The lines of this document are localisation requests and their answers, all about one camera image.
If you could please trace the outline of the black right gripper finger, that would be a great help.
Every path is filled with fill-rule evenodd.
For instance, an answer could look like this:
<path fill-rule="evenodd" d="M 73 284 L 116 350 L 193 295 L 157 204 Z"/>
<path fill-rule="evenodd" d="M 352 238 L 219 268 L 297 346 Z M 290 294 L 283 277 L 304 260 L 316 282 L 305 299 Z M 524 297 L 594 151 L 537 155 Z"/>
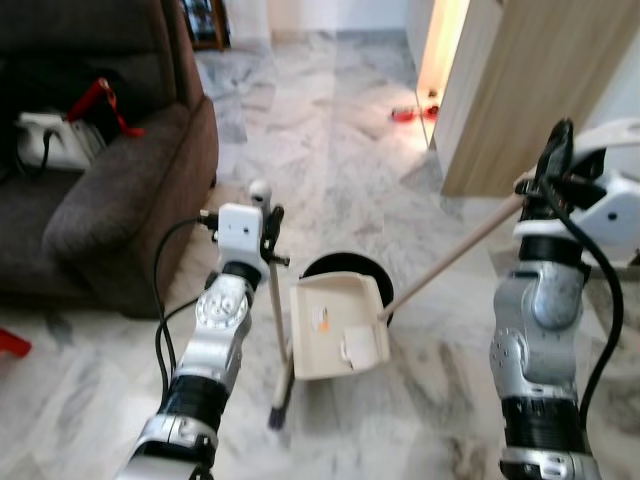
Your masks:
<path fill-rule="evenodd" d="M 575 125 L 572 120 L 558 120 L 550 131 L 547 145 L 538 160 L 539 186 L 566 178 L 571 174 L 573 134 L 575 134 Z"/>

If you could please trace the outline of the beige long-handled dustpan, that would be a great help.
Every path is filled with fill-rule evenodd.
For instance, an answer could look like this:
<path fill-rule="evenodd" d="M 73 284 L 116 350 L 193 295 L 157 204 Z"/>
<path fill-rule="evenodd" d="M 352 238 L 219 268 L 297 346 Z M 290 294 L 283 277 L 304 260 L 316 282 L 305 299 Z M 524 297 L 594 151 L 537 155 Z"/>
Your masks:
<path fill-rule="evenodd" d="M 640 146 L 640 118 L 620 118 L 598 125 L 589 131 L 573 134 L 573 166 L 566 178 L 586 178 L 595 183 L 607 172 L 604 168 L 608 148 Z M 522 179 L 538 180 L 538 165 L 522 174 Z M 402 303 L 410 300 L 436 276 L 472 250 L 513 215 L 520 216 L 524 196 L 513 192 L 480 227 L 453 247 L 438 264 L 431 266 L 401 296 L 396 296 L 388 306 L 381 307 L 378 285 L 370 276 L 334 271 L 334 273 L 308 276 L 298 282 L 291 291 L 293 303 L 302 305 L 332 305 L 334 310 L 349 308 L 351 315 L 372 314 L 372 320 L 358 320 L 353 325 L 328 326 L 323 320 L 325 332 L 306 332 L 302 326 L 291 325 L 294 375 L 301 379 L 338 378 L 362 372 L 384 364 L 390 357 L 388 320 Z M 572 219 L 575 212 L 556 209 L 557 220 L 517 221 L 513 237 L 525 246 L 538 241 L 547 244 L 541 261 L 558 262 L 581 268 L 582 253 L 591 246 L 599 247 Z"/>

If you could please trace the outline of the beige broom with purple bristles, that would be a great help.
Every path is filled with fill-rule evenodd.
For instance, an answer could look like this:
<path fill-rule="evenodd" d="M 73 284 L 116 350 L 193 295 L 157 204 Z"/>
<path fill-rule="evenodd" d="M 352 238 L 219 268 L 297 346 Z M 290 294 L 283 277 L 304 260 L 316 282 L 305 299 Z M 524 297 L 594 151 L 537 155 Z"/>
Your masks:
<path fill-rule="evenodd" d="M 253 180 L 250 184 L 250 198 L 252 204 L 261 207 L 262 215 L 269 214 L 273 201 L 273 189 L 265 180 Z M 269 413 L 268 426 L 271 430 L 282 430 L 287 419 L 288 408 L 291 407 L 291 394 L 294 385 L 294 364 L 291 352 L 291 340 L 285 332 L 285 316 L 282 312 L 283 294 L 280 289 L 279 265 L 269 266 L 269 289 L 271 296 L 271 319 L 274 321 L 276 344 L 278 344 L 282 370 L 273 394 L 273 403 Z"/>

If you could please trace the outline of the small red floor object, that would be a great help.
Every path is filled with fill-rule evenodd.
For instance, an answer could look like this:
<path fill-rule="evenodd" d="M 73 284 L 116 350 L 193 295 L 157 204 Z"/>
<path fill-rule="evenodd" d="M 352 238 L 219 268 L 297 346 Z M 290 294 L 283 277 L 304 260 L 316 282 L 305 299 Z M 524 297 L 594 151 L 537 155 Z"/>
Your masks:
<path fill-rule="evenodd" d="M 396 123 L 434 123 L 436 118 L 438 118 L 439 106 L 438 101 L 429 100 L 420 105 L 406 106 L 406 108 L 393 108 L 390 110 L 389 119 Z"/>

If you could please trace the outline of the light wooden partition panel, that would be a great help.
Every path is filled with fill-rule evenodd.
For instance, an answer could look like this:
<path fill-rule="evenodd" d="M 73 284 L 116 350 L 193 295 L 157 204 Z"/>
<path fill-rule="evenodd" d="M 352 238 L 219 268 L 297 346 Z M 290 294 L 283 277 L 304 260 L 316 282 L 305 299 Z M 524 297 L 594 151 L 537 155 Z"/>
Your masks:
<path fill-rule="evenodd" d="M 640 0 L 407 0 L 404 32 L 444 197 L 502 197 L 550 128 L 637 114 Z"/>

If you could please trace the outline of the black round bin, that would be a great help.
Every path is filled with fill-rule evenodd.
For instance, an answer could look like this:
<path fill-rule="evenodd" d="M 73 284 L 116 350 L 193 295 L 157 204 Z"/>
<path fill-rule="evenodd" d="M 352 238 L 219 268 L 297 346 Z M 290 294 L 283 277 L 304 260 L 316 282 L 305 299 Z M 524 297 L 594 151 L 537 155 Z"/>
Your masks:
<path fill-rule="evenodd" d="M 390 278 L 387 269 L 384 269 L 384 266 L 380 265 L 379 261 L 370 259 L 370 257 L 362 255 L 362 253 L 325 253 L 325 255 L 317 257 L 303 270 L 300 282 L 308 278 L 308 276 L 330 273 L 355 273 L 370 276 L 378 285 L 380 308 L 388 306 L 396 298 L 396 288 L 394 288 L 393 280 Z M 325 332 L 326 328 L 321 328 L 323 320 L 326 320 L 326 325 L 328 326 L 347 326 L 348 324 L 353 325 L 358 320 L 372 320 L 372 314 L 352 316 L 349 308 L 334 310 L 332 305 L 315 305 L 314 302 L 301 303 L 301 297 L 298 297 L 298 301 L 300 302 L 293 303 L 292 323 L 302 326 L 306 332 Z"/>

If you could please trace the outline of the dark brown fabric sofa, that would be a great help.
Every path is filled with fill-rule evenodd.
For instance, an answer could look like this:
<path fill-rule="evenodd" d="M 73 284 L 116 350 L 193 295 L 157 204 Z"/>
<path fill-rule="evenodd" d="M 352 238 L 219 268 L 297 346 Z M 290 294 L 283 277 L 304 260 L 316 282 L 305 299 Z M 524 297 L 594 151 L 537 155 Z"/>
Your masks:
<path fill-rule="evenodd" d="M 12 168 L 18 99 L 0 81 L 0 306 L 105 308 L 156 317 L 218 169 L 215 106 L 180 0 L 0 0 L 0 73 L 18 60 L 111 70 L 125 122 L 84 172 L 24 179 Z"/>

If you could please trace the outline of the dark wooden shelf cabinet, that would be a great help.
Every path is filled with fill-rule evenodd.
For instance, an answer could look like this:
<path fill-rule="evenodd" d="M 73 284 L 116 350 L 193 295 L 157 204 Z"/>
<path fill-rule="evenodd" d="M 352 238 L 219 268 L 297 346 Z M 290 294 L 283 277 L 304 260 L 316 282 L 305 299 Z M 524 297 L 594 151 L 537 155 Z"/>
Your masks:
<path fill-rule="evenodd" d="M 180 0 L 195 50 L 225 50 L 230 46 L 227 8 L 223 0 Z"/>

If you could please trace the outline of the white device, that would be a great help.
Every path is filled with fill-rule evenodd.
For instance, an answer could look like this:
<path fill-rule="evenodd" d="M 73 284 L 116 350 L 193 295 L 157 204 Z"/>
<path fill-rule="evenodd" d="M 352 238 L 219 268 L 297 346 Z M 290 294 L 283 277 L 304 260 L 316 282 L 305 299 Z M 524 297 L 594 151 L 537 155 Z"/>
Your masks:
<path fill-rule="evenodd" d="M 15 128 L 15 147 L 24 165 L 84 172 L 106 147 L 93 125 L 83 120 L 68 122 L 58 114 L 23 111 L 15 120 Z"/>

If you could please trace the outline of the red plastic object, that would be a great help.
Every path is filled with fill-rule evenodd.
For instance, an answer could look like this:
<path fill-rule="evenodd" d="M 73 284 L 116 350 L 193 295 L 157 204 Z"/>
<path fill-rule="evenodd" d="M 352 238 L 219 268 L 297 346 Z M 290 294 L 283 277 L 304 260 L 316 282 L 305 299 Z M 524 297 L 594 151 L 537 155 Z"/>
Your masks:
<path fill-rule="evenodd" d="M 32 344 L 27 339 L 19 337 L 19 335 L 9 332 L 4 328 L 0 328 L 0 353 L 5 355 L 13 355 L 23 358 L 31 352 Z"/>

